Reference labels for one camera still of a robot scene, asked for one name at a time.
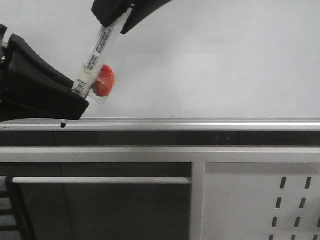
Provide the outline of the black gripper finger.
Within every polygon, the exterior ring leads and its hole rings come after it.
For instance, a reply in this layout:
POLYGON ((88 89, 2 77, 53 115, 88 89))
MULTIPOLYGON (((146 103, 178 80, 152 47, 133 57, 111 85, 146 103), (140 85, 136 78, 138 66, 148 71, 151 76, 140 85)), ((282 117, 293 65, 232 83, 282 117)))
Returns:
POLYGON ((91 12, 103 27, 109 27, 132 8, 121 30, 121 34, 125 35, 145 18, 170 2, 170 0, 95 0, 91 12))

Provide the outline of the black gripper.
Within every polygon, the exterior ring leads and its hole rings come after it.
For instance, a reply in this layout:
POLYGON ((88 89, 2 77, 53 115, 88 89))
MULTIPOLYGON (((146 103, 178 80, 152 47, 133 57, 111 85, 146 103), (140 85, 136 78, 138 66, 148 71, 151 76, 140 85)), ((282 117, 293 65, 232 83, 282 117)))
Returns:
POLYGON ((0 120, 79 120, 89 102, 72 92, 73 81, 46 63, 0 24, 0 120))

